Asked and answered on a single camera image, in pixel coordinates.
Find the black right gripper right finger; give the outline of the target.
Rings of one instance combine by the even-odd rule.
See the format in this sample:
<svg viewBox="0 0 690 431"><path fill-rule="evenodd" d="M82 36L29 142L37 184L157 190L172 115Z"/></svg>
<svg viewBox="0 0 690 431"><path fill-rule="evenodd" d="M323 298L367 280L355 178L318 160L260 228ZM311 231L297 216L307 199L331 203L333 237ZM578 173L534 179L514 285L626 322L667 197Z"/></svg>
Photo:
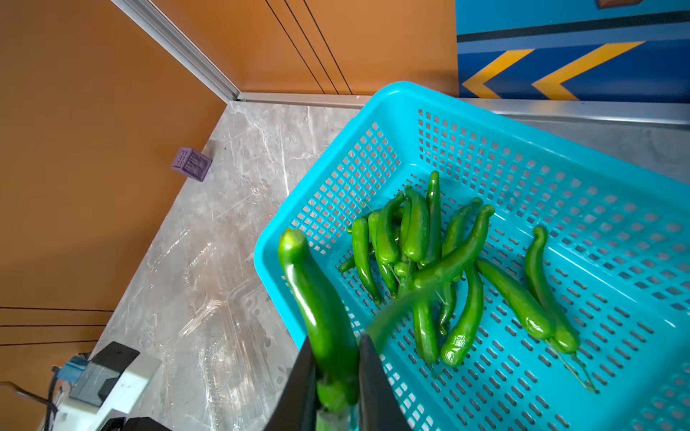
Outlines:
<svg viewBox="0 0 690 431"><path fill-rule="evenodd" d="M359 429L411 430L368 334L359 342Z"/></svg>

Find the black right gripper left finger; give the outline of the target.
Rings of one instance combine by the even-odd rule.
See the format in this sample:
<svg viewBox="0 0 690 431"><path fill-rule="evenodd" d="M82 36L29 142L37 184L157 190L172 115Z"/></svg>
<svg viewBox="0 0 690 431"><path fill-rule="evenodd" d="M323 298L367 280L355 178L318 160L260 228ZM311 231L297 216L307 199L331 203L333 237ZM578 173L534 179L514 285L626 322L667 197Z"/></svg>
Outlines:
<svg viewBox="0 0 690 431"><path fill-rule="evenodd" d="M265 431L316 430L317 366L309 339L305 342Z"/></svg>

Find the small green pepper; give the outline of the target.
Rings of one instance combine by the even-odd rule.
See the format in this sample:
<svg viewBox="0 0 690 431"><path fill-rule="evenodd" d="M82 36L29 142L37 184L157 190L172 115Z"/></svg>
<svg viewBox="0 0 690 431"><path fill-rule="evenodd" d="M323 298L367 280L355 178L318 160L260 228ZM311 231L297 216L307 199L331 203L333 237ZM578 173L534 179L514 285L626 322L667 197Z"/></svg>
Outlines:
<svg viewBox="0 0 690 431"><path fill-rule="evenodd" d="M551 338L553 348L558 353L575 356L580 348L579 333L558 304L544 269L548 231L544 226L537 226L533 230L533 235L533 241L526 253L528 289L555 325L555 332Z"/></svg>
<svg viewBox="0 0 690 431"><path fill-rule="evenodd" d="M411 286L415 289L440 288L460 276L463 270L478 258L483 249L490 219L494 213L495 208L492 205L481 207L467 239L447 256L417 271L411 277Z"/></svg>
<svg viewBox="0 0 690 431"><path fill-rule="evenodd" d="M358 271L359 279L365 287L368 294L372 297L376 305L382 302L382 296L378 290L377 284L373 279L370 263L369 263L369 231L368 220L365 217L357 218L351 229L353 256Z"/></svg>
<svg viewBox="0 0 690 431"><path fill-rule="evenodd" d="M592 382L589 372L586 370L586 366L578 359L577 354L575 356L565 355L558 353L553 348L551 338L555 332L555 325L542 306L539 305L537 300L532 296L528 286L523 287L523 285L519 284L505 270L488 260L479 258L476 260L475 266L503 296L507 305L514 312L519 323L526 332L535 339L539 339L548 344L551 349L556 352L559 359L564 359L566 356L572 357L573 361L580 367L580 371L576 371L570 364L566 364L566 368L578 379L586 390L598 394L599 390Z"/></svg>
<svg viewBox="0 0 690 431"><path fill-rule="evenodd" d="M424 265L436 260L441 253L441 193L440 193L440 173L433 171L429 176L429 187L427 190L427 205L429 210L429 235L428 248Z"/></svg>
<svg viewBox="0 0 690 431"><path fill-rule="evenodd" d="M302 231L281 235L278 257L307 328L318 399L331 413L346 411L359 399L359 346L344 304Z"/></svg>
<svg viewBox="0 0 690 431"><path fill-rule="evenodd" d="M379 212L377 222L377 250L384 265L395 264L400 260L400 251L395 241L393 218L394 213L404 202L403 192L399 192L388 201Z"/></svg>
<svg viewBox="0 0 690 431"><path fill-rule="evenodd" d="M465 240L465 226L467 218L474 213L474 211L481 208L483 200L479 198L473 199L468 205L460 208L453 217L451 217L447 231L446 237L442 244L441 254L446 257L454 251L460 244ZM449 332L449 327L453 313L456 309L457 302L457 292L456 283L460 280L461 276L456 276L450 282L445 283L441 289L440 300L440 316L438 316L438 332L441 336L447 336Z"/></svg>
<svg viewBox="0 0 690 431"><path fill-rule="evenodd" d="M413 305L413 326L417 353L425 364L433 366L440 359L440 350L431 300L425 299Z"/></svg>
<svg viewBox="0 0 690 431"><path fill-rule="evenodd" d="M474 264L467 268L465 276L468 283L465 308L440 351L442 361L450 367L458 367L464 362L473 346L484 310L483 280Z"/></svg>
<svg viewBox="0 0 690 431"><path fill-rule="evenodd" d="M407 187L404 194L411 204L404 254L414 262L421 262L429 244L429 208L426 198L413 187Z"/></svg>

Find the teal plastic mesh basket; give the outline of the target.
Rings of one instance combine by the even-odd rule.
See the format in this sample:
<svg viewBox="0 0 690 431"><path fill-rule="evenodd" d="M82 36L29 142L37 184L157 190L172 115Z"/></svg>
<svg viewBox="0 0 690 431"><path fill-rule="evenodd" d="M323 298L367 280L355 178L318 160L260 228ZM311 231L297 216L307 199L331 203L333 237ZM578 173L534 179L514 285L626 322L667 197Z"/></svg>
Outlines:
<svg viewBox="0 0 690 431"><path fill-rule="evenodd" d="M515 280L536 226L544 272L579 331L577 364L529 336L491 285L458 368L428 368L405 319L382 362L414 430L686 430L689 427L689 188L416 84L386 86L341 131L258 239L255 269L296 344L305 323L278 260L302 231L360 332L377 313L346 229L440 173L442 217L495 208L483 258ZM585 367L595 384L574 377Z"/></svg>

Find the clear plastic pepper container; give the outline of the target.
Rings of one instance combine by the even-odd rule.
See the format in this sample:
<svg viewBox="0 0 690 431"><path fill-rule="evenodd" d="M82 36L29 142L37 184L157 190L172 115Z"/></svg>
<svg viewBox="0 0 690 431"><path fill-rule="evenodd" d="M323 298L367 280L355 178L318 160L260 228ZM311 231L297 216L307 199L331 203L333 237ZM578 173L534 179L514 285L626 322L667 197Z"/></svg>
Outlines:
<svg viewBox="0 0 690 431"><path fill-rule="evenodd" d="M211 299L165 355L165 423L173 430L264 429L297 354L258 281Z"/></svg>

